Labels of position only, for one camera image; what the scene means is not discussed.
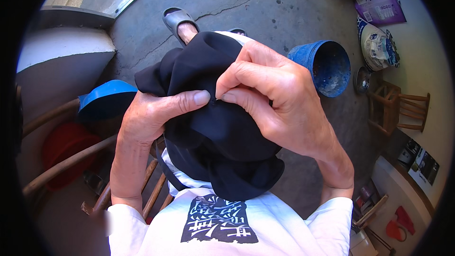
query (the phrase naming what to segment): plastic bag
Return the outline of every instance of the plastic bag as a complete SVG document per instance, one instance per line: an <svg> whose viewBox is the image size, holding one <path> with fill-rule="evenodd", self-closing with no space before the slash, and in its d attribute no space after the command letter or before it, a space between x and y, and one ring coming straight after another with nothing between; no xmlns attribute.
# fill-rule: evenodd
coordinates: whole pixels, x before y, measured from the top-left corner
<svg viewBox="0 0 455 256"><path fill-rule="evenodd" d="M389 30L384 33L357 16L357 31L362 54L370 71L391 66L400 67L400 56Z"/></svg>
<svg viewBox="0 0 455 256"><path fill-rule="evenodd" d="M363 20L376 26L406 22L398 0L356 0L355 8Z"/></svg>

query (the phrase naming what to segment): printed graphic on shirt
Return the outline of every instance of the printed graphic on shirt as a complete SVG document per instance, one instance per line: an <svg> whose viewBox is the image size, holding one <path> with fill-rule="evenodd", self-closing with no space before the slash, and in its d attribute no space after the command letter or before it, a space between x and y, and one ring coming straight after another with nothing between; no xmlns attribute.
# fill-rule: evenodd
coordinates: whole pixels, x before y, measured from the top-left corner
<svg viewBox="0 0 455 256"><path fill-rule="evenodd" d="M244 201L230 202L215 194L197 196L191 202L182 240L217 239L222 242L257 243L258 238L248 225Z"/></svg>

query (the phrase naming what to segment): gray slipper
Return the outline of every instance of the gray slipper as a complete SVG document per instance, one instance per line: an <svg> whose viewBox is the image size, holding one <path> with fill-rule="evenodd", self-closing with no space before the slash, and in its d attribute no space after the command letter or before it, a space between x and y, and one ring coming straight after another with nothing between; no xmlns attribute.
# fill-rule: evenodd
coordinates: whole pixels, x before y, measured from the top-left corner
<svg viewBox="0 0 455 256"><path fill-rule="evenodd" d="M232 29L228 30L228 32L231 32L231 33L234 33L234 34L244 33L245 37L247 37L247 32L245 30L243 30L242 28L232 28Z"/></svg>
<svg viewBox="0 0 455 256"><path fill-rule="evenodd" d="M179 37L177 32L177 28L180 24L190 22L196 27L197 32L200 32L199 26L196 24L190 14L188 14L186 10L179 7L170 7L164 10L163 22L183 47L186 46L185 42Z"/></svg>

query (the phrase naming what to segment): white t-shirt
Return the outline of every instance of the white t-shirt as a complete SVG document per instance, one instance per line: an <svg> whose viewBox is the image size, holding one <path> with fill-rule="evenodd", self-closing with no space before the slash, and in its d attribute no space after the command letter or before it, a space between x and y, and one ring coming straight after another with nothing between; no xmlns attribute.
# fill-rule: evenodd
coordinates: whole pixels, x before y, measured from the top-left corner
<svg viewBox="0 0 455 256"><path fill-rule="evenodd" d="M162 157L172 170L166 150ZM150 225L130 206L108 208L112 255L349 253L351 199L328 200L304 220L270 192L230 202L216 196L208 182L193 180L181 171L174 175L190 189L178 192L169 184L175 199Z"/></svg>

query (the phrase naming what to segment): purple package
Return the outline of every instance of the purple package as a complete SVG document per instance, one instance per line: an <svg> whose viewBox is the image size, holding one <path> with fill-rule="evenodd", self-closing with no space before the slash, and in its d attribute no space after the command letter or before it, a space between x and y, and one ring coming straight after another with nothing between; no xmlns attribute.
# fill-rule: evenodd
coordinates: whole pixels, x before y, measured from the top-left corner
<svg viewBox="0 0 455 256"><path fill-rule="evenodd" d="M376 26L406 22L398 0L356 0L355 8L365 21Z"/></svg>

